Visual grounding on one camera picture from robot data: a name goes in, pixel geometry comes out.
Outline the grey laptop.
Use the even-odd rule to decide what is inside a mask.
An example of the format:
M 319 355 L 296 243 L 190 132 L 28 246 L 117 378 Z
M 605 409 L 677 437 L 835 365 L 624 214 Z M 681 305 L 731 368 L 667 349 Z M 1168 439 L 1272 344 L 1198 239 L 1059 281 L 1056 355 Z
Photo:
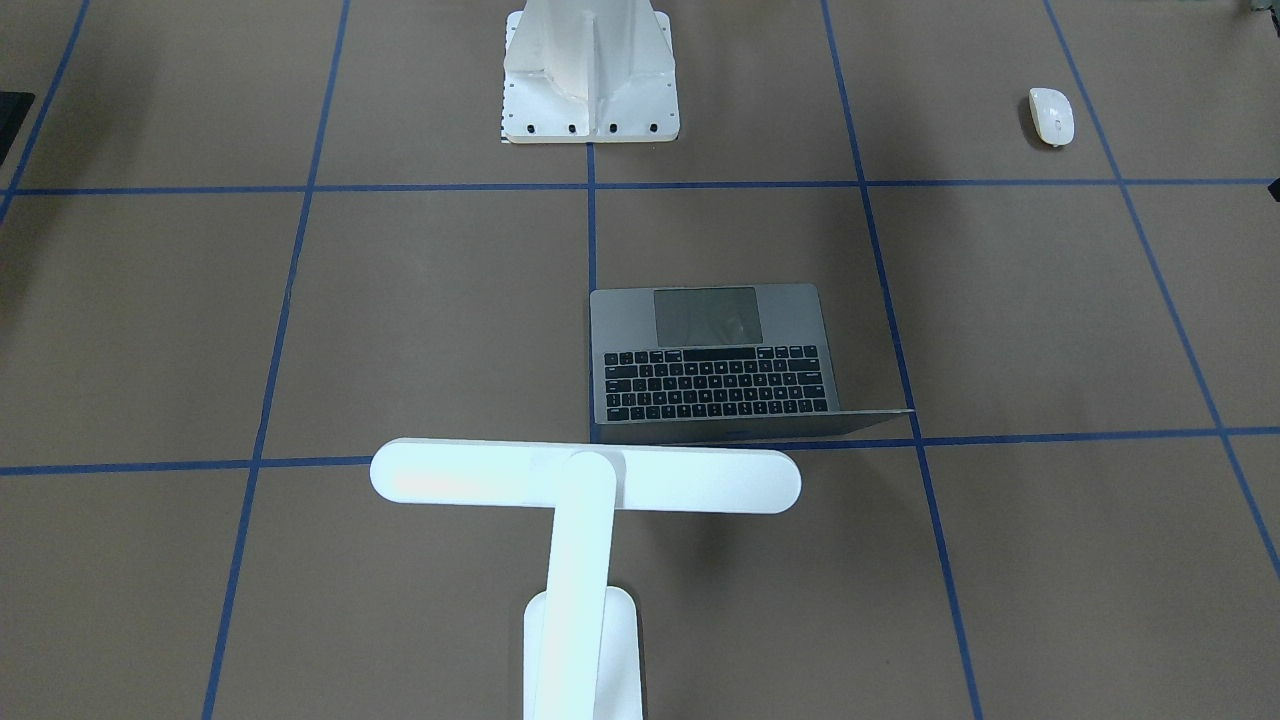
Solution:
M 596 290 L 588 316 L 607 445 L 840 437 L 902 415 L 844 401 L 814 284 Z

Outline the white computer mouse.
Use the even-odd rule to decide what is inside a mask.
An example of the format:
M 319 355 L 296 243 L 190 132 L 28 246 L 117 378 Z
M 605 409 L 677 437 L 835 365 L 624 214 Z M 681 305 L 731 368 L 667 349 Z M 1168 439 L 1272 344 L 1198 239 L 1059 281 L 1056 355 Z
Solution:
M 1064 92 L 1033 87 L 1029 88 L 1027 100 L 1033 128 L 1042 143 L 1060 149 L 1074 141 L 1074 110 Z

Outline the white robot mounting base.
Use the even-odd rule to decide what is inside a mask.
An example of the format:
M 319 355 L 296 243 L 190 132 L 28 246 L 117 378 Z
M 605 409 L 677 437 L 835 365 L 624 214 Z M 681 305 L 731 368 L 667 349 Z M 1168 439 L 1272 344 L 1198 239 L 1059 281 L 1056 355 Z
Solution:
M 507 143 L 663 143 L 681 131 L 669 17 L 649 1 L 527 1 L 506 18 Z

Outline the white desk lamp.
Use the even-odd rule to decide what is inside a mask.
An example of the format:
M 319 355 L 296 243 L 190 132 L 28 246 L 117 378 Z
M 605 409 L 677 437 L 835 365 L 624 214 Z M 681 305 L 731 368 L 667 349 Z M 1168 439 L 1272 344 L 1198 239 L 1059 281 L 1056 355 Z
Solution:
M 614 516 L 778 514 L 803 489 L 787 455 L 753 448 L 393 439 L 370 465 L 394 503 L 549 509 L 545 589 L 524 610 L 526 719 L 640 719 L 641 623 L 609 582 Z

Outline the black mouse pad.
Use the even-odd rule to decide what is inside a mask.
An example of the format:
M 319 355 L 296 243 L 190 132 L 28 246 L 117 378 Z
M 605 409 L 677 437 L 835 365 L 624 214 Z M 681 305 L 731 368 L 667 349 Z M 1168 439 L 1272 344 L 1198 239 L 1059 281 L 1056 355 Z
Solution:
M 0 111 L 0 161 L 4 164 L 9 156 L 20 128 L 26 123 L 29 109 L 35 104 L 36 95 L 20 91 L 1 91 Z

